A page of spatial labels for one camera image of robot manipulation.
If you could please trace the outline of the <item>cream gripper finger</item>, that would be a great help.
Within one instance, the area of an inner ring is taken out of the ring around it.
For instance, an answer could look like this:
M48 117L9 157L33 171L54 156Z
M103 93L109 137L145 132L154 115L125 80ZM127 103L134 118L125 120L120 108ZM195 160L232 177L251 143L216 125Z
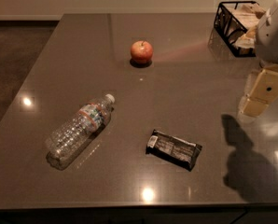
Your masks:
M252 100L244 96L239 103L239 111L249 117L257 117L261 115L268 107L268 104L257 100Z

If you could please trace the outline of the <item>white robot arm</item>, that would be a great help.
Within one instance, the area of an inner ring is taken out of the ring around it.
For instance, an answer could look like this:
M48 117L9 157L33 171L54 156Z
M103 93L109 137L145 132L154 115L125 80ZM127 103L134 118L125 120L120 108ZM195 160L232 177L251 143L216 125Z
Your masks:
M278 98L278 0L259 20L255 52L260 69L249 74L238 106L248 118L260 116Z

